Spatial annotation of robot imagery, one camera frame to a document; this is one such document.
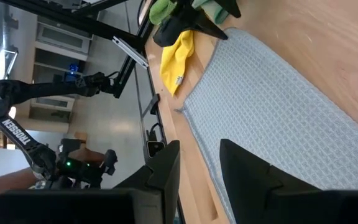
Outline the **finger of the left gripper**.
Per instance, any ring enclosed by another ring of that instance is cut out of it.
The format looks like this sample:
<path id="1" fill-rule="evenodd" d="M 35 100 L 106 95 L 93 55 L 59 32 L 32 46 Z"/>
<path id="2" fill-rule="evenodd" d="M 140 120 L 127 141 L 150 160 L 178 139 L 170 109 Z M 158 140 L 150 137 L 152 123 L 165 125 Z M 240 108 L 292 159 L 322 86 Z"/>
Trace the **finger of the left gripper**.
<path id="1" fill-rule="evenodd" d="M 216 0 L 216 2 L 235 18 L 241 17 L 241 12 L 236 0 Z"/>
<path id="2" fill-rule="evenodd" d="M 207 17 L 201 15 L 193 20 L 180 19 L 179 17 L 165 19 L 154 34 L 153 40 L 160 47 L 169 47 L 177 41 L 182 32 L 189 30 L 198 31 L 222 40 L 228 39 L 223 30 Z"/>

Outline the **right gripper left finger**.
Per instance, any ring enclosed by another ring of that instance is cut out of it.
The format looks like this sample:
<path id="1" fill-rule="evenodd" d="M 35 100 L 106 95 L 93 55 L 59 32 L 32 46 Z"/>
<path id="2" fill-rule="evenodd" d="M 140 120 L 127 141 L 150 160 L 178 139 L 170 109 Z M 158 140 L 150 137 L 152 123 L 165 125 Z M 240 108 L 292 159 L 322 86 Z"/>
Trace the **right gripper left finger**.
<path id="1" fill-rule="evenodd" d="M 175 220 L 180 142 L 171 141 L 113 189 L 12 190 L 0 194 L 0 223 L 153 223 Z"/>

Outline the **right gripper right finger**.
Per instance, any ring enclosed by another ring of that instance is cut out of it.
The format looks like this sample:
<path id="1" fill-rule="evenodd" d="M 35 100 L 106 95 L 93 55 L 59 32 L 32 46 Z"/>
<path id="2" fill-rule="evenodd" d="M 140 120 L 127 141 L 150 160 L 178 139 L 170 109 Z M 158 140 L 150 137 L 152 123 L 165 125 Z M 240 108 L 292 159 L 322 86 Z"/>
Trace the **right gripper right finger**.
<path id="1" fill-rule="evenodd" d="M 229 139 L 219 156 L 237 223 L 358 224 L 358 190 L 321 190 Z"/>

